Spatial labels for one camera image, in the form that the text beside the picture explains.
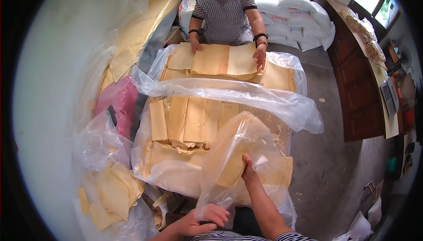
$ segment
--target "woman's left hand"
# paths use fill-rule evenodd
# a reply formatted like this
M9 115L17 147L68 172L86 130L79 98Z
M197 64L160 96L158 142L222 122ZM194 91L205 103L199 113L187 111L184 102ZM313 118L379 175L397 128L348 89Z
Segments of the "woman's left hand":
M261 43L257 46L254 55L252 55L253 58L257 59L257 69L262 68L262 70L264 70L264 65L266 63L266 49L266 44Z

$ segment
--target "striped shirt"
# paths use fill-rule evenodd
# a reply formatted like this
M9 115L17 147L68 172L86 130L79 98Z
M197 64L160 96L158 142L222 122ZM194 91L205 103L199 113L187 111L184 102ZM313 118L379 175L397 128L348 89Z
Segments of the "striped shirt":
M256 2L254 0L241 0L241 6L244 11L249 9L257 9ZM206 12L198 5L195 4L194 11L192 14L193 18L204 20L207 17Z
M240 235L231 231L212 231L196 235L191 241L268 241L268 239L253 236L253 235ZM275 241L317 241L303 236L297 232L283 233L278 236Z

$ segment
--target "pink bag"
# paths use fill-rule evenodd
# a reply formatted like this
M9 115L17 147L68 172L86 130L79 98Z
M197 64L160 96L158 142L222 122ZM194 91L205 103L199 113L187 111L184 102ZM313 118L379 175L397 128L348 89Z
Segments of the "pink bag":
M112 105L117 121L116 131L130 139L137 95L138 91L131 82L131 76L125 76L117 83L111 83L100 93L95 114L99 115Z

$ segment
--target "black object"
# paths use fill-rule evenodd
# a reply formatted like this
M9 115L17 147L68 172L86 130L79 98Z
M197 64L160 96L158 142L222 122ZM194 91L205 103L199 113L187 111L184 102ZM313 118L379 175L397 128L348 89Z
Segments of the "black object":
M257 48L257 39L259 38L259 37L262 37L262 36L264 36L264 37L266 37L266 39L267 39L267 35L266 34L258 34L258 35L256 35L255 37L254 37L254 42L256 43L256 48Z
M253 235L263 237L256 216L248 207L235 207L234 226L232 231L240 235Z
M118 121L116 120L115 112L113 111L113 106L112 106L112 105L110 105L110 106L107 108L107 110L109 111L110 116L112 117L112 122L113 122L113 125L114 125L114 126L116 126L116 125L118 124Z

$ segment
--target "white sack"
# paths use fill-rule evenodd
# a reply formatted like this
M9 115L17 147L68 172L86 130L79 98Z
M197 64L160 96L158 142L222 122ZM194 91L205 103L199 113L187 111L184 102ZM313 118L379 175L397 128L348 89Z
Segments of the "white sack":
M308 43L313 46L321 46L320 41L317 38L313 37L304 37L302 35L301 27L291 27L291 38L299 42Z
M182 31L187 35L189 32L189 22L195 7L195 0L182 0L178 9L179 25Z
M285 37L291 36L291 28L288 25L288 21L286 18L272 16L273 24L267 24L264 26L266 29L266 33L268 35L276 34L276 35L283 35Z
M325 9L320 6L317 2L310 2L315 8L316 11L310 12L311 16L315 19L315 21L320 24L325 30L330 33L332 25L329 18L329 14L325 11Z
M270 13L272 15L289 18L289 9L287 7L278 7L278 0L254 0L259 11Z
M319 28L319 24L311 17L308 11L289 9L288 24L291 27L313 27Z
M316 28L311 26L304 26L302 28L302 35L304 37L313 37L318 39L329 37L329 33L326 32L325 28L322 28L322 27Z
M310 45L309 43L303 43L303 42L298 42L298 44L299 44L299 47L301 47L302 52L319 47L319 46L314 46L314 45Z
M331 22L331 30L329 33L329 37L319 39L319 41L321 45L323 46L323 49L326 51L330 47L334 39L335 39L335 25L333 22Z
M310 0L278 0L278 6L303 9L306 11L317 11Z

